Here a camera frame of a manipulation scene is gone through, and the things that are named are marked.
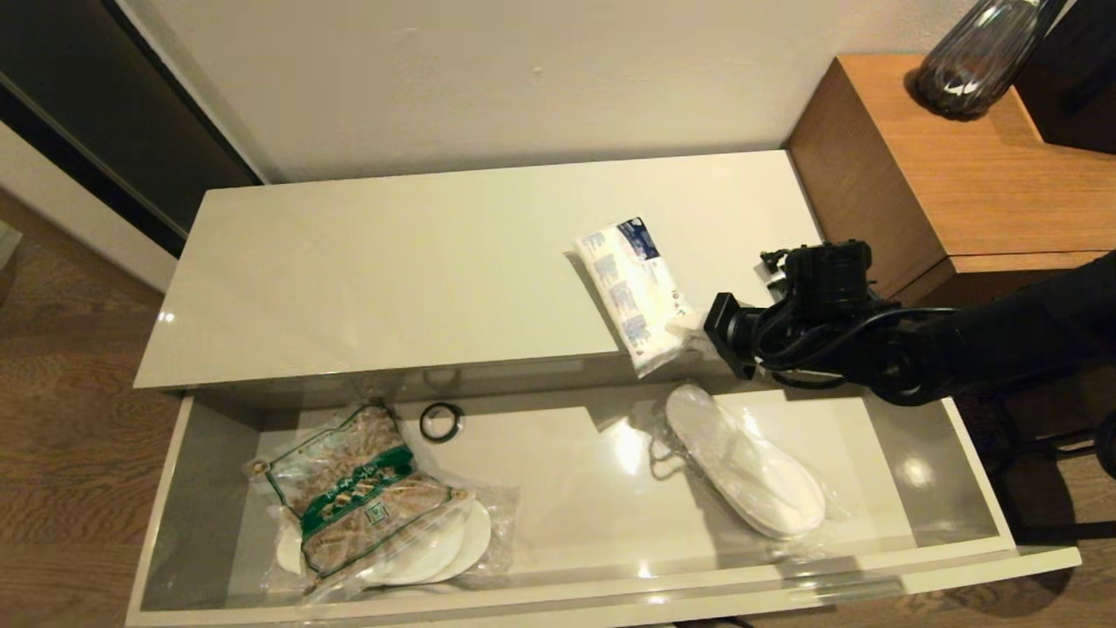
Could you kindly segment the green brown snack bag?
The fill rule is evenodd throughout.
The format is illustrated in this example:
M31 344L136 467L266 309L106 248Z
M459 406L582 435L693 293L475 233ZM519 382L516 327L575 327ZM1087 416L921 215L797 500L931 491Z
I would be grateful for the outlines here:
M312 587L371 577L383 582L415 551L437 559L462 533L477 497L419 467L395 413L381 400L355 406L299 444L248 462L299 534Z

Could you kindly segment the dark sliding door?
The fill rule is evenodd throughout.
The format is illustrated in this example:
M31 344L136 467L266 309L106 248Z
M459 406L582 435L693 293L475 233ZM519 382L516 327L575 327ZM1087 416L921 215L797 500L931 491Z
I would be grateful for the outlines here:
M206 191L262 183L122 0L0 0L0 122L171 257Z

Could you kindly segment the dark ribbed glass vase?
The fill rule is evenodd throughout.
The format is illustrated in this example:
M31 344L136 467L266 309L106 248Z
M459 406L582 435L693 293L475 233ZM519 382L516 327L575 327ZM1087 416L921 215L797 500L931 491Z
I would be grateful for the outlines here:
M946 119L981 118L1012 87L1069 0L977 0L910 74L910 95Z

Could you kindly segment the bagged white slippers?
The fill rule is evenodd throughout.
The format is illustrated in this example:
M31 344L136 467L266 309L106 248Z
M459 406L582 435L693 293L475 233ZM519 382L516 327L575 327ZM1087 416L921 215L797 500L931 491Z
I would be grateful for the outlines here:
M737 410L689 380L647 413L647 468L682 480L771 561L821 559L865 514L860 494L777 439L753 410Z
M514 487L480 487L408 518L374 544L343 533L324 548L328 554L346 551L347 564L331 573L316 571L302 603L345 603L367 590L503 577L513 567L519 506Z

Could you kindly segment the brown wooden desk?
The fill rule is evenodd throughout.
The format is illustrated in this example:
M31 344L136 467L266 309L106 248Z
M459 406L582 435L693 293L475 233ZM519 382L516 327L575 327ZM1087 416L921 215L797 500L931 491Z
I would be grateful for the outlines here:
M825 240L858 239L881 297L983 305L1116 250L1116 156L1050 146L1016 91L974 120L910 94L918 55L841 55L786 151Z

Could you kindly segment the beige glossy cabinet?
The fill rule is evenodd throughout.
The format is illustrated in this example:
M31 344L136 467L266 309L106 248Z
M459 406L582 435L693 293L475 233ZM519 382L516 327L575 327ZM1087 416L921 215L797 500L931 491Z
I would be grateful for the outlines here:
M217 189L135 385L620 357L571 251L631 218L699 310L822 239L782 151Z

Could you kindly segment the white tissue pack blue label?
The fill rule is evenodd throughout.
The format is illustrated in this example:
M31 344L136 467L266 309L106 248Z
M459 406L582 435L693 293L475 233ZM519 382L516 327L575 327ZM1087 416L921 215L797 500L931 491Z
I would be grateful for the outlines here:
M671 318L698 310L642 218L590 232L575 239L573 247L637 377L698 349L700 342L683 341L667 330Z

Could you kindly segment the black box on desk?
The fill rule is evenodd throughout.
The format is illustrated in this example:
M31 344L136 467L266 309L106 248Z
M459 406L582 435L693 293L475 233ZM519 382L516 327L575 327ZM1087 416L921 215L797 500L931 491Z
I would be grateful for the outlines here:
M1116 155L1116 0L1075 0L1016 80L1054 146Z

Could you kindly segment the black tape roll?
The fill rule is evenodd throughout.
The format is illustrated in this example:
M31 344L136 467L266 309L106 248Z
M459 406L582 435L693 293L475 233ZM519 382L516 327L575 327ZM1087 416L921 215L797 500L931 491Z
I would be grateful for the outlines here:
M419 433L431 444L446 444L464 428L464 410L450 402L431 403L419 417Z

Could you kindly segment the beige glossy drawer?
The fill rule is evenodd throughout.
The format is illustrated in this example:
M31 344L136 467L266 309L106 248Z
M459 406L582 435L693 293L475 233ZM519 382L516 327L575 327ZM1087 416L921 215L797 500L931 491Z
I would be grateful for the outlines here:
M860 494L865 514L821 559L771 561L687 482L647 468L646 418L694 379ZM183 389L126 622L132 628L517 628L668 624L918 595L1080 566L1072 545L1011 533L951 400L897 408L854 386L785 392L714 363L638 380L625 357L347 371ZM448 484L514 487L503 577L367 590L304 605L276 564L280 524L246 465L360 400L400 417L419 467ZM459 406L446 444L419 433Z

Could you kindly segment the black metal stool frame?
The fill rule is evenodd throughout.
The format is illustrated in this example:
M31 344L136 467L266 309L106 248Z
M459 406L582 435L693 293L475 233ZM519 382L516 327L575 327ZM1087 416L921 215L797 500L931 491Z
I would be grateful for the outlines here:
M989 479L1014 539L1027 545L1076 545L1081 541L1116 541L1116 515L1083 522L1060 462L1091 460L1116 482L1116 409L1089 427L1033 437L1020 428L998 397L990 400L995 425L1004 432L993 450Z

